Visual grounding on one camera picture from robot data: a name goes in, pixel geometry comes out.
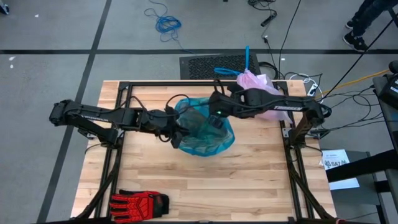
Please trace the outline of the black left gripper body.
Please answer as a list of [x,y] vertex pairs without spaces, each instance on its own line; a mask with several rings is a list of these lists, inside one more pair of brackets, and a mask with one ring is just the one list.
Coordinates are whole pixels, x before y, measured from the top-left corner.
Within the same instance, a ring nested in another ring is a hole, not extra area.
[[175,126],[176,111],[166,107],[165,111],[150,110],[143,113],[143,130],[154,134],[169,134]]

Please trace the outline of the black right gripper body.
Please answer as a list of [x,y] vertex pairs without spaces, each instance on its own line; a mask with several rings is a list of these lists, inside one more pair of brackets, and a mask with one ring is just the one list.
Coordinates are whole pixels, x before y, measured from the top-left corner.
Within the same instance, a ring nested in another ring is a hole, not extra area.
[[224,118],[230,116],[232,114],[230,97],[221,92],[214,91],[209,98],[209,113]]

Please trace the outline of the teal plastic trash bag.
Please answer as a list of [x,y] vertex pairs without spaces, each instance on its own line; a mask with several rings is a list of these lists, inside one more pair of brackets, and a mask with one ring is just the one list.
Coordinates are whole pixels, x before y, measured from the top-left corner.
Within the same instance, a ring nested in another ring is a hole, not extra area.
[[189,135],[183,137],[179,149],[201,157],[217,155],[232,146],[235,135],[228,118],[224,118],[221,129],[209,124],[209,99],[185,98],[175,106],[180,113],[177,123],[189,130]]

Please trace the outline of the pink translucent drawstring trash bag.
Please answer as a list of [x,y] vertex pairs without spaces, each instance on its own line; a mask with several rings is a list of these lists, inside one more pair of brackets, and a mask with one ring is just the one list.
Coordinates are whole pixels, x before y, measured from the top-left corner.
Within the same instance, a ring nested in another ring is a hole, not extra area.
[[[245,69],[243,72],[220,67],[214,68],[213,71],[222,75],[236,75],[237,84],[243,87],[245,90],[257,88],[265,90],[266,92],[274,95],[281,95],[281,93],[279,93],[277,89],[272,86],[272,80],[266,74],[256,76],[249,70],[249,55],[249,46],[247,45],[245,50]],[[289,115],[286,111],[268,110],[264,113],[255,115],[255,118],[268,121],[287,121],[292,124],[292,119],[289,118]]]

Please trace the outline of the red and black work glove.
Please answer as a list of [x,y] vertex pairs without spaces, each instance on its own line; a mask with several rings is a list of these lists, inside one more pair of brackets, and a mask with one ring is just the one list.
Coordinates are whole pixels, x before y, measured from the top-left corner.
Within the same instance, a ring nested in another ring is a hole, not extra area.
[[116,223],[132,223],[160,218],[169,214],[170,199],[156,191],[119,190],[109,202]]

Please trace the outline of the black power strip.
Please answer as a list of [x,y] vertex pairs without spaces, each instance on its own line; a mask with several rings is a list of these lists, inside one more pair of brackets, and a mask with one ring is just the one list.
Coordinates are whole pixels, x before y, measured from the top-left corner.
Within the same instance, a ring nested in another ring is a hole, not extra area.
[[265,27],[276,17],[277,17],[277,12],[272,12],[267,19],[265,19],[264,21],[261,22],[261,27]]

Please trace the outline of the white printed paper sheet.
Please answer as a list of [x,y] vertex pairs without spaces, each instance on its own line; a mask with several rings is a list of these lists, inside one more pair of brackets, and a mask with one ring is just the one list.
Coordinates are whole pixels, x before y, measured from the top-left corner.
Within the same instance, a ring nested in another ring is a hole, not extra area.
[[[324,166],[325,170],[330,170],[349,163],[348,155],[344,149],[332,149],[322,152],[322,161],[320,164]],[[357,178],[354,177],[336,182],[329,182],[329,187],[330,190],[354,189],[359,187],[359,182]]]

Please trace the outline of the black metal beam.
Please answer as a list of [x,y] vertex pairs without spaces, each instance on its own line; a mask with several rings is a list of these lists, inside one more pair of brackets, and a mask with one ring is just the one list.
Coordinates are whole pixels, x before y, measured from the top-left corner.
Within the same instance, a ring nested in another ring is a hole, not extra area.
[[398,153],[394,149],[329,169],[326,174],[329,182],[336,182],[388,169],[398,169]]

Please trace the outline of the grey cart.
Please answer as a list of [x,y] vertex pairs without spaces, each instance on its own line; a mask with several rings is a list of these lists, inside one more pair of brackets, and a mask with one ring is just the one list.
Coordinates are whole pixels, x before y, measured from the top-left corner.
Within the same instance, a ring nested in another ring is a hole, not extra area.
[[[349,161],[371,157],[369,152],[346,151]],[[350,206],[352,210],[373,206],[380,224],[398,224],[398,169],[388,169],[356,177],[359,187],[331,190],[337,205]]]

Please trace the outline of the person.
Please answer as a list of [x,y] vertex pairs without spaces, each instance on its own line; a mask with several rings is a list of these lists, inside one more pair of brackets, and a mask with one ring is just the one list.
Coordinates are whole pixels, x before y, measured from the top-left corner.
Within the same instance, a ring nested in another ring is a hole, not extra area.
[[398,0],[364,0],[354,16],[345,24],[350,31],[343,36],[343,41],[357,52],[365,52],[368,49],[363,34],[366,29],[384,11],[393,8]]

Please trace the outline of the black desk device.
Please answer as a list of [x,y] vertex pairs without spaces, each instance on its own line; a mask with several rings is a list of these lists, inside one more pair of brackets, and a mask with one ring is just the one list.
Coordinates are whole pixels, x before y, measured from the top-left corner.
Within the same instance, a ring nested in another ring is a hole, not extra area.
[[373,78],[376,96],[383,103],[398,110],[398,60],[389,63],[391,74]]

